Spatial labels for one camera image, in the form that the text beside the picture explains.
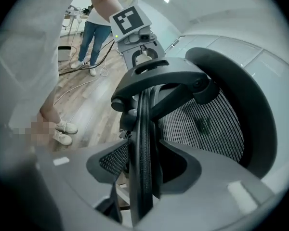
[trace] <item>white wall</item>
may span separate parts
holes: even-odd
[[[238,9],[200,17],[185,35],[202,34],[240,39],[264,48],[289,64],[289,26],[273,9]]]
[[[180,35],[181,32],[164,15],[144,1],[139,1],[139,7],[152,22],[151,30],[158,37],[163,49],[167,49]]]
[[[166,3],[164,0],[142,0],[159,11],[167,18],[180,32],[187,30],[191,23],[187,11],[181,10],[178,6]]]

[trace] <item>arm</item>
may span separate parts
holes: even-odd
[[[109,22],[109,17],[122,10],[118,0],[91,0],[96,11]]]
[[[132,0],[130,6],[138,5],[139,0]]]

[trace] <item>black mesh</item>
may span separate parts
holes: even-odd
[[[129,144],[125,144],[100,159],[100,166],[116,178],[129,160]]]
[[[194,99],[159,120],[161,138],[239,161],[244,140],[237,116],[223,92],[212,102]]]

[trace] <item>black cable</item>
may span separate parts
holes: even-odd
[[[101,52],[101,50],[102,50],[106,45],[104,45],[104,46],[98,51],[98,54]]]
[[[74,73],[74,72],[77,72],[77,71],[80,71],[80,70],[87,70],[87,69],[91,69],[91,68],[96,68],[96,67],[98,67],[99,65],[101,65],[102,63],[103,63],[103,61],[106,59],[106,57],[108,56],[108,54],[110,53],[110,51],[111,51],[111,49],[112,49],[112,47],[113,47],[113,45],[115,44],[115,42],[113,42],[112,44],[111,44],[111,46],[109,47],[109,49],[108,49],[108,51],[107,51],[107,53],[106,53],[106,55],[102,58],[102,60],[98,63],[98,64],[96,64],[96,65],[94,65],[94,66],[90,66],[90,67],[84,67],[85,65],[83,65],[83,66],[81,66],[79,69],[75,69],[75,70],[71,70],[71,71],[68,71],[68,72],[65,72],[65,73],[61,73],[61,74],[59,74],[59,76],[63,76],[63,75],[66,75],[66,74],[70,74],[70,73]]]
[[[75,54],[77,53],[77,48],[75,46],[72,46],[71,47],[74,47],[76,49],[75,53],[72,55],[71,59],[69,60],[69,67],[71,67],[71,61],[73,59],[73,57],[75,56]]]

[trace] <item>white t-shirt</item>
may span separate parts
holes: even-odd
[[[122,5],[123,8],[127,8],[129,6],[137,5],[139,0],[118,0],[119,3]],[[88,16],[87,21],[99,24],[99,25],[105,25],[110,26],[110,23],[105,20],[103,17],[99,15],[99,13],[93,8]]]
[[[58,43],[71,2],[18,0],[0,28],[0,123],[20,133],[57,85]]]

